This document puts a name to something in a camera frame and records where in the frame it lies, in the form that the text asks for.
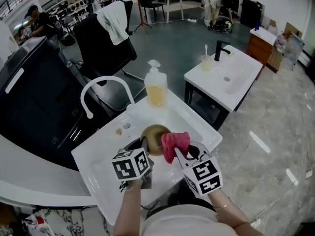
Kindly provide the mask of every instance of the light stand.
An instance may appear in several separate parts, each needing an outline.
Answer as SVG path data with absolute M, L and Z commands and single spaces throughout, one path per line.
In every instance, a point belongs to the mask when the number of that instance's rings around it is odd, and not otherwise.
M 148 26 L 148 27 L 150 27 L 150 28 L 152 28 L 152 26 L 149 26 L 148 24 L 146 24 L 146 23 L 143 21 L 142 11 L 141 11 L 141 7 L 140 7 L 140 0 L 137 0 L 137 2 L 138 2 L 138 7 L 139 7 L 139 13 L 140 13 L 140 20 L 141 20 L 141 23 L 140 23 L 140 24 L 138 25 L 138 27 L 134 30 L 134 32 L 136 32 L 136 30 L 137 30 L 140 26 L 142 26 L 143 29 L 144 29 L 144 32 L 146 33 L 146 35 L 148 35 L 145 26 Z

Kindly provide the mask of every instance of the sink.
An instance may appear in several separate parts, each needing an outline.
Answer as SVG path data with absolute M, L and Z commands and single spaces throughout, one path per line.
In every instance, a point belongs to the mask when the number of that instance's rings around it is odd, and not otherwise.
M 136 103 L 142 113 L 151 113 L 144 98 Z M 139 139 L 147 125 L 162 124 L 171 132 L 189 132 L 190 139 L 200 142 L 211 152 L 221 141 L 222 136 L 215 131 L 194 110 L 174 93 L 168 91 L 168 108 L 163 114 L 152 112 L 150 118 L 134 122 L 123 112 L 72 151 L 85 184 L 104 217 L 111 225 L 115 224 L 122 200 L 121 183 L 116 176 L 110 159 L 118 149 Z M 172 164 L 163 156 L 149 156 L 154 161 L 152 189 L 141 191 L 141 205 L 147 206 L 183 178 L 182 168 L 177 159 Z
M 220 61 L 212 61 L 210 72 L 203 71 L 199 64 L 184 77 L 232 112 L 251 87 L 262 64 L 230 45 L 225 49 L 233 54 L 221 51 Z

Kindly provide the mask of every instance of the soap bottle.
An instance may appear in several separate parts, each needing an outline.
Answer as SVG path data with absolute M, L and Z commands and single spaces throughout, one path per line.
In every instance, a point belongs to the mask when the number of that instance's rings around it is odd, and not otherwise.
M 165 73 L 160 73 L 157 60 L 150 60 L 150 72 L 144 78 L 144 85 L 148 95 L 148 103 L 152 108 L 162 109 L 167 103 L 167 77 Z

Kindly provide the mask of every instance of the towel on chair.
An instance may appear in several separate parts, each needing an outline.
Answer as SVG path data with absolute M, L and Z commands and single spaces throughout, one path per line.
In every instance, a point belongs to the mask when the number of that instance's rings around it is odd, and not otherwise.
M 122 1 L 116 1 L 96 12 L 98 22 L 108 31 L 114 45 L 126 40 L 127 15 Z
M 176 156 L 174 147 L 178 147 L 184 155 L 188 154 L 190 137 L 188 132 L 184 133 L 166 133 L 162 135 L 162 145 L 165 161 L 172 163 Z

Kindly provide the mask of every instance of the black pants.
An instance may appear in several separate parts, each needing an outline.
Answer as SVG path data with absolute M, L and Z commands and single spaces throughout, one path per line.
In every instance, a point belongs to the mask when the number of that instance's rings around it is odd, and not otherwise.
M 197 205 L 197 206 L 208 208 L 216 212 L 210 203 L 208 203 L 207 201 L 203 199 L 196 198 L 192 190 L 186 184 L 181 184 L 178 192 L 172 193 L 169 196 L 167 205 L 161 206 L 152 211 L 149 211 L 147 214 L 147 218 L 151 217 L 152 215 L 166 208 L 178 206 L 178 205 Z

